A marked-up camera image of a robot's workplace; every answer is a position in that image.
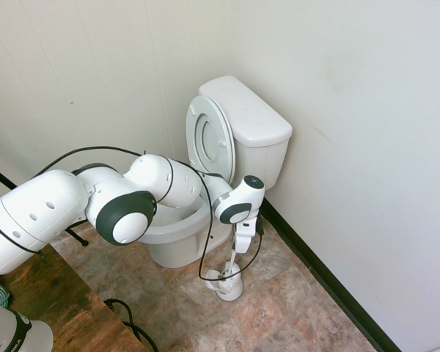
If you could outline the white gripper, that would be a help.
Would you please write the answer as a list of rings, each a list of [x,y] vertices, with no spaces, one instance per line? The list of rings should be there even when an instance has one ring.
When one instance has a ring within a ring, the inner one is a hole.
[[[245,219],[235,225],[235,236],[232,238],[232,251],[245,254],[256,235],[257,218]]]

